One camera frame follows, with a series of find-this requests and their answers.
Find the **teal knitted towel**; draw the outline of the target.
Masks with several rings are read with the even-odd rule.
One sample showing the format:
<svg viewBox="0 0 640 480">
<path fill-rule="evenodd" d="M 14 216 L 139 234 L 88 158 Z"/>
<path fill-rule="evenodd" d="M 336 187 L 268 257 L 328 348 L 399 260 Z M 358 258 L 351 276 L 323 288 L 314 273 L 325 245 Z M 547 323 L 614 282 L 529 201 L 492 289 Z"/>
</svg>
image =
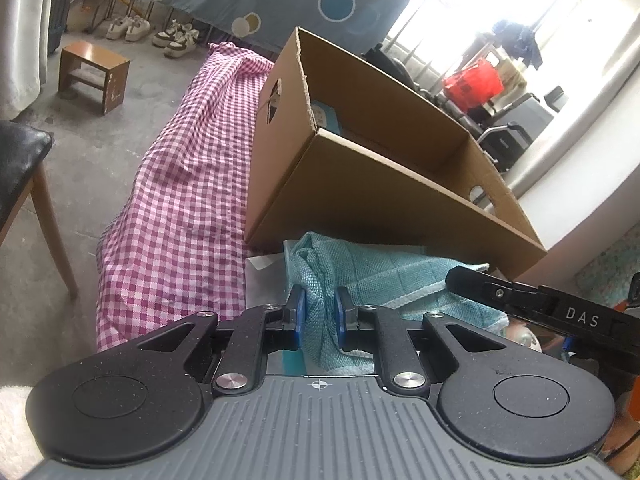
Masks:
<svg viewBox="0 0 640 480">
<path fill-rule="evenodd" d="M 462 298 L 446 289 L 447 273 L 457 260 L 432 257 L 416 246 L 367 245 L 308 232 L 283 243 L 288 287 L 306 290 L 302 354 L 286 364 L 310 374 L 357 375 L 373 370 L 372 356 L 338 348 L 335 292 L 344 287 L 356 306 L 393 309 L 409 321 L 438 311 L 502 334 L 505 313 Z"/>
</svg>

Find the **pink checkered tablecloth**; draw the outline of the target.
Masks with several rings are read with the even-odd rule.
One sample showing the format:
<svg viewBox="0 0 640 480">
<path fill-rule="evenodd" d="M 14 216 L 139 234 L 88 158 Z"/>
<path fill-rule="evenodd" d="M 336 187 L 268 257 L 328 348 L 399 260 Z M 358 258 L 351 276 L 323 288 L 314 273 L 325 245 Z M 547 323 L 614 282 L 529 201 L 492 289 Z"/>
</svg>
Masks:
<svg viewBox="0 0 640 480">
<path fill-rule="evenodd" d="M 244 311 L 250 155 L 272 66 L 231 42 L 210 45 L 96 248 L 98 350 L 196 312 L 224 321 Z"/>
</svg>

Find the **brown cardboard box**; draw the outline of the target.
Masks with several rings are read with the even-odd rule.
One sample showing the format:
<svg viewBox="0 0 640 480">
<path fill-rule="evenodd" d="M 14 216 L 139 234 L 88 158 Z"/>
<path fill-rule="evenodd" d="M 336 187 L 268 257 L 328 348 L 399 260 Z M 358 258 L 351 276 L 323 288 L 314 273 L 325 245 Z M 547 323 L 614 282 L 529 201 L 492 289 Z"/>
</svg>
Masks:
<svg viewBox="0 0 640 480">
<path fill-rule="evenodd" d="M 341 136 L 318 127 L 312 101 L 334 108 Z M 259 95 L 245 239 L 271 252 L 311 231 L 420 245 L 508 278 L 546 253 L 466 130 L 362 58 L 299 28 Z"/>
</svg>

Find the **black wheelchair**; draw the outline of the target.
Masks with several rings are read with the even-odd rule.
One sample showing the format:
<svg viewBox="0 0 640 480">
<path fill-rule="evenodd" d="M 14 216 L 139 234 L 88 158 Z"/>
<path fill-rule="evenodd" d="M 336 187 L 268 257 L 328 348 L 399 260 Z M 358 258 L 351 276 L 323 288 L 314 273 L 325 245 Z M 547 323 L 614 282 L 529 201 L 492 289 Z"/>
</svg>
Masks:
<svg viewBox="0 0 640 480">
<path fill-rule="evenodd" d="M 480 128 L 476 140 L 500 174 L 508 172 L 550 125 L 554 114 L 533 93 L 525 93 L 495 114 L 478 106 L 468 111 Z"/>
</svg>

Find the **red plastic bag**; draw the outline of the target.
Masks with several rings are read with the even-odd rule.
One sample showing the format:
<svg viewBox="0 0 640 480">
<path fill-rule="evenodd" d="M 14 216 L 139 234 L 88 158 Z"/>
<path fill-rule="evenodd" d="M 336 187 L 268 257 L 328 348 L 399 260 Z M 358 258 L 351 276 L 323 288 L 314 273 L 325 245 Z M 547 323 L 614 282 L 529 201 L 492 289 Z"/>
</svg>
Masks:
<svg viewBox="0 0 640 480">
<path fill-rule="evenodd" d="M 486 104 L 503 90 L 498 70 L 486 58 L 479 58 L 444 80 L 445 96 L 463 113 Z"/>
</svg>

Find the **white sneaker pair right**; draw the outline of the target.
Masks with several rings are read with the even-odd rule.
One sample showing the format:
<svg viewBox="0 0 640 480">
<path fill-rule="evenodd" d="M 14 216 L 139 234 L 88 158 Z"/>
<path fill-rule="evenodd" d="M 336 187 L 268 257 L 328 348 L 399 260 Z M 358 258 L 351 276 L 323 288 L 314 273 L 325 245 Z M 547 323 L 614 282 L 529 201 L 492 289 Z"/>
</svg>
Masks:
<svg viewBox="0 0 640 480">
<path fill-rule="evenodd" d="M 167 28 L 152 38 L 152 46 L 162 49 L 165 58 L 176 60 L 192 52 L 198 43 L 200 32 L 192 24 L 172 20 Z"/>
</svg>

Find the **white sneaker pair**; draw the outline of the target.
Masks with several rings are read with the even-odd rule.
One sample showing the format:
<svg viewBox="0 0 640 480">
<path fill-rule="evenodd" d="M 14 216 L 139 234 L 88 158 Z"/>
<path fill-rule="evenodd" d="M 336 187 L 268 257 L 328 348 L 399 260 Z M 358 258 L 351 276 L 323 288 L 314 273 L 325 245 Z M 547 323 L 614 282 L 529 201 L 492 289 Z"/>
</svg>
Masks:
<svg viewBox="0 0 640 480">
<path fill-rule="evenodd" d="M 152 38 L 152 46 L 162 49 L 165 58 L 176 60 L 192 52 L 198 43 L 200 32 L 192 24 L 172 20 L 167 28 Z"/>
<path fill-rule="evenodd" d="M 108 26 L 105 38 L 137 42 L 151 31 L 151 23 L 141 16 L 121 16 Z"/>
</svg>

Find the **black cushioned wooden chair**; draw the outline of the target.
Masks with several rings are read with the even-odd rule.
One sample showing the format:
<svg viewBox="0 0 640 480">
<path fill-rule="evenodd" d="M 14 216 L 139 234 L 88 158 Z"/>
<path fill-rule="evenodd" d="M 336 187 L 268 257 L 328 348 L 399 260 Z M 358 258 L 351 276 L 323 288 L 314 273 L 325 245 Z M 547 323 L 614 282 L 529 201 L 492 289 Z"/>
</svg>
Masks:
<svg viewBox="0 0 640 480">
<path fill-rule="evenodd" d="M 50 255 L 70 298 L 78 295 L 78 285 L 70 265 L 58 222 L 55 218 L 44 160 L 53 146 L 47 131 L 21 124 L 1 122 L 1 241 L 11 229 L 18 212 L 29 197 Z"/>
</svg>

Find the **white sneaker pair left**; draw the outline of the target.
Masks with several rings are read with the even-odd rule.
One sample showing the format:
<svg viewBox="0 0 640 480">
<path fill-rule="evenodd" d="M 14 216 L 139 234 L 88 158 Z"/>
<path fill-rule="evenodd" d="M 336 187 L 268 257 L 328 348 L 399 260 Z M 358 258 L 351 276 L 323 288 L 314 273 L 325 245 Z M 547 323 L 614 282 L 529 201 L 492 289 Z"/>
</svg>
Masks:
<svg viewBox="0 0 640 480">
<path fill-rule="evenodd" d="M 137 42 L 151 31 L 151 23 L 141 16 L 121 16 L 108 26 L 105 38 Z"/>
</svg>

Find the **small wooden stool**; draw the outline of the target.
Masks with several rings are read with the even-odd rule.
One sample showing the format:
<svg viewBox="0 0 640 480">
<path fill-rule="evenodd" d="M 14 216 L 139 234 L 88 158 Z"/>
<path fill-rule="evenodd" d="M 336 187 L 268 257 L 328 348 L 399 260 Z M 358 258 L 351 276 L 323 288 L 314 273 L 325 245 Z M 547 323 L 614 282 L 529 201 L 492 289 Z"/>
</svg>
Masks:
<svg viewBox="0 0 640 480">
<path fill-rule="evenodd" d="M 86 40 L 65 46 L 58 63 L 58 92 L 85 84 L 101 92 L 102 114 L 111 113 L 125 99 L 130 59 Z"/>
</svg>

